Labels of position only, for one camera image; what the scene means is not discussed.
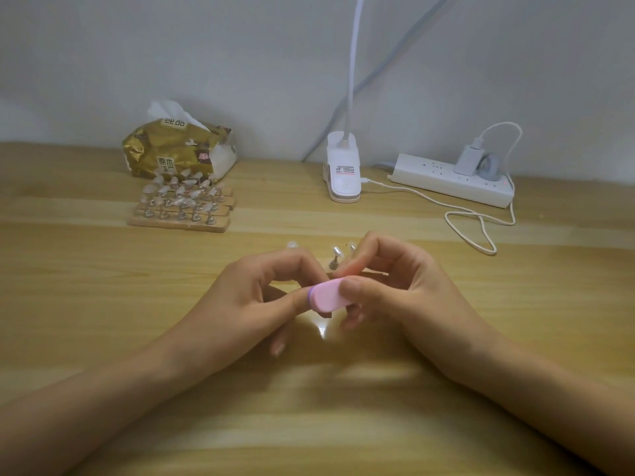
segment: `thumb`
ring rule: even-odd
[[[385,312],[396,319],[410,312],[408,291],[393,289],[368,277],[350,275],[342,279],[340,294],[349,301]]]
[[[283,295],[279,299],[261,305],[267,325],[273,331],[286,321],[311,309],[309,289],[299,288]]]

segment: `wooden desk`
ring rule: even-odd
[[[0,144],[0,177],[1,400],[146,343],[243,254],[296,240],[326,263],[333,245],[369,229],[436,255],[505,334],[635,395],[635,188],[520,179],[519,224],[491,226],[491,258],[458,239],[441,207],[407,193],[332,202],[314,164],[240,162],[225,234],[126,226],[146,181],[117,150]],[[590,473],[445,380],[393,329],[342,334],[337,317],[317,322],[302,316],[281,359],[256,349],[76,474]]]

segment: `gold tissue package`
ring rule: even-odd
[[[154,178],[157,169],[176,175],[190,169],[220,179],[234,165],[236,149],[231,129],[202,123],[205,130],[178,119],[157,119],[128,135],[122,145],[133,176]]]

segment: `power strip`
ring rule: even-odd
[[[405,153],[399,154],[393,175],[388,175],[388,178],[392,182],[503,209],[514,198],[514,189],[504,175],[497,182],[492,182],[478,175],[457,174],[454,171],[454,164],[414,157]]]

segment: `white wall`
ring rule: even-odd
[[[435,1],[367,0],[357,79]],[[172,98],[244,156],[296,159],[345,92],[354,4],[0,0],[0,139],[118,146]],[[453,161],[514,120],[514,173],[635,182],[633,20],[635,0],[451,0],[359,96],[364,163]]]

